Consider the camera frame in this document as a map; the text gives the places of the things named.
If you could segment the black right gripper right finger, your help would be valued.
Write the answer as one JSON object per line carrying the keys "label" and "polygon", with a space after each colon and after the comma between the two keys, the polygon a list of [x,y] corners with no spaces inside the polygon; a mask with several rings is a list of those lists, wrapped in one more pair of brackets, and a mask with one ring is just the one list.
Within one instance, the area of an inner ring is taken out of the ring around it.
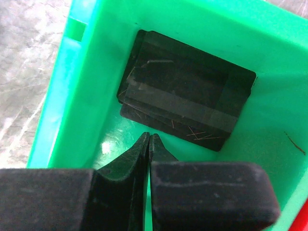
{"label": "black right gripper right finger", "polygon": [[260,231],[281,209],[263,168],[250,162],[180,161],[149,140],[155,231]]}

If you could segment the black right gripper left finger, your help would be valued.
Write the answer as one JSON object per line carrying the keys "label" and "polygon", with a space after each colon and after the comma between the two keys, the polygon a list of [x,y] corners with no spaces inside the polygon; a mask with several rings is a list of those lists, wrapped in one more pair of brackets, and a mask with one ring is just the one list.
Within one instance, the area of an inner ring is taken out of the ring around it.
{"label": "black right gripper left finger", "polygon": [[2,169],[1,230],[144,230],[149,138],[98,170]]}

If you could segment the green plastic bin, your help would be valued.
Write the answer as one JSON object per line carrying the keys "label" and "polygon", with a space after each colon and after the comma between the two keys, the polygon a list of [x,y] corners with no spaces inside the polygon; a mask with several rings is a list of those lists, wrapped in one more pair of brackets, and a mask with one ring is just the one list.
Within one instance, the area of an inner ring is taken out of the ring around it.
{"label": "green plastic bin", "polygon": [[288,230],[308,196],[308,21],[262,0],[73,1],[27,167],[99,168],[155,133],[116,98],[141,29],[257,74],[220,152],[159,136],[179,160],[262,166],[282,210],[271,230]]}

